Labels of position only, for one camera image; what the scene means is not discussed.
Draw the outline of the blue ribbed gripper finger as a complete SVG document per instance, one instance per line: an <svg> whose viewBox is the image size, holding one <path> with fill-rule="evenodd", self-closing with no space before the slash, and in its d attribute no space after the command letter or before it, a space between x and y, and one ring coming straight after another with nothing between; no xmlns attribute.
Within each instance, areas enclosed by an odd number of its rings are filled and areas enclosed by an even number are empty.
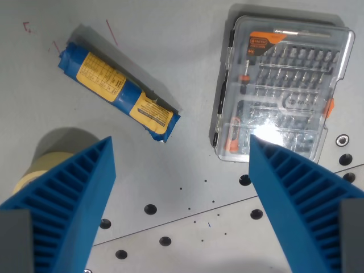
<svg viewBox="0 0 364 273"><path fill-rule="evenodd" d="M252 135L249 177L292 272L363 271L363 191Z"/></svg>
<svg viewBox="0 0 364 273"><path fill-rule="evenodd" d="M1 204L32 219L35 272L83 272L116 179L109 136L71 156Z"/></svg>

